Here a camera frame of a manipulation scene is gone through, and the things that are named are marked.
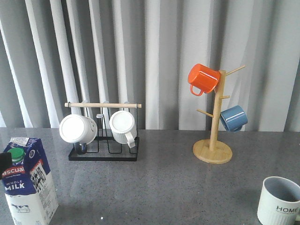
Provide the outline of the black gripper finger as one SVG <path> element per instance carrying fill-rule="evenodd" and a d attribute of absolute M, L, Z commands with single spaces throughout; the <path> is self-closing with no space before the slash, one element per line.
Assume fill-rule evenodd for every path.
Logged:
<path fill-rule="evenodd" d="M 10 152 L 0 153 L 0 179 L 6 169 L 12 165 L 12 156 Z"/>

